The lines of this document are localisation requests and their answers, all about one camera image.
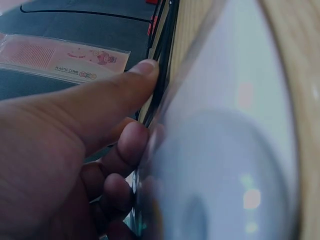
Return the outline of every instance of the plastic comb package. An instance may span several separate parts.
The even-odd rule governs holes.
[[[72,83],[123,73],[130,52],[38,36],[0,33],[0,69]]]

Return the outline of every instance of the wooden surface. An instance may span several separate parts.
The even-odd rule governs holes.
[[[320,239],[320,0],[260,0],[278,43],[298,135],[300,239]],[[170,80],[215,0],[180,0]]]

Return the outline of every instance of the white surface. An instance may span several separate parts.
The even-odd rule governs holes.
[[[279,159],[293,214],[299,201],[293,114],[279,54],[257,1],[228,1],[165,114],[168,132],[201,109],[241,113],[263,133]]]

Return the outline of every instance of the wooden edge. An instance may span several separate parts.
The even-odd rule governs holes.
[[[261,1],[278,42],[298,135],[300,239],[320,238],[320,1]]]

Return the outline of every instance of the transparent plastic cover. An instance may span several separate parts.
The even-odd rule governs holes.
[[[0,33],[0,69],[86,83],[123,73],[130,52]]]

